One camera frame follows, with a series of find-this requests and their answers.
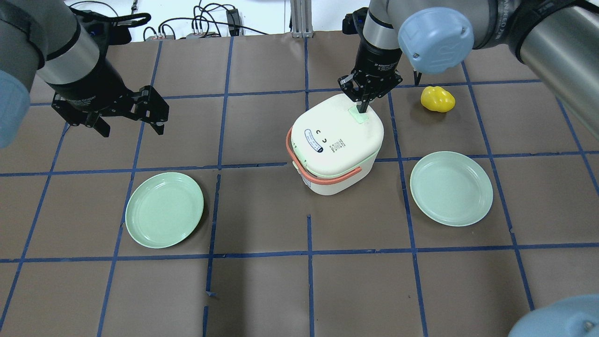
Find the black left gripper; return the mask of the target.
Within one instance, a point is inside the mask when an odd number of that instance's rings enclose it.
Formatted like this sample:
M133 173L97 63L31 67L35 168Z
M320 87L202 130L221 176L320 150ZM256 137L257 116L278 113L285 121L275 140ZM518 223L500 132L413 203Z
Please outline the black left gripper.
M126 117L142 121L150 124L154 132L162 136L169 116L169 105L150 85L137 91L127 89L106 103L100 103L96 97L82 100L81 103L84 105L76 105L55 93L51 107L72 126L85 125L103 137L110 136L110 126L102 117Z

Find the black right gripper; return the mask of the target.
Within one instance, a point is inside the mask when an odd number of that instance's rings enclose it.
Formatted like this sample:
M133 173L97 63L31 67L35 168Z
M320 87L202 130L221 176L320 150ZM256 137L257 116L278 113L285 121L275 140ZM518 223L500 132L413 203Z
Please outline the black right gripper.
M370 103L402 82L396 68L402 50L381 49L367 41L359 43L355 65L350 74L338 78L340 89L357 103L358 113L366 113Z

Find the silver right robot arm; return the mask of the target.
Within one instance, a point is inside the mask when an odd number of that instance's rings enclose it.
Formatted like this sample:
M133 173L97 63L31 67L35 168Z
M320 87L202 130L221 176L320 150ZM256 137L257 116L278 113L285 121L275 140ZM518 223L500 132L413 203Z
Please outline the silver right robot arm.
M471 51L505 44L598 136L599 16L590 0L372 0L349 17L361 41L353 70L338 79L364 112L402 77L402 56L421 74L440 74Z

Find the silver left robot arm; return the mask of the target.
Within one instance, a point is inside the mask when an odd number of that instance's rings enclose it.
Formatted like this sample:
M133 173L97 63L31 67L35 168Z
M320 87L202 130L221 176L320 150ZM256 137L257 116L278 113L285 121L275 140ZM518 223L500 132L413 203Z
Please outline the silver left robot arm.
M11 145L30 108L38 76L54 90L51 106L71 126L108 137L106 117L141 121L162 135L169 105L154 87L128 89L107 60L114 33L145 25L148 13L108 17L62 0L1 2L1 147Z

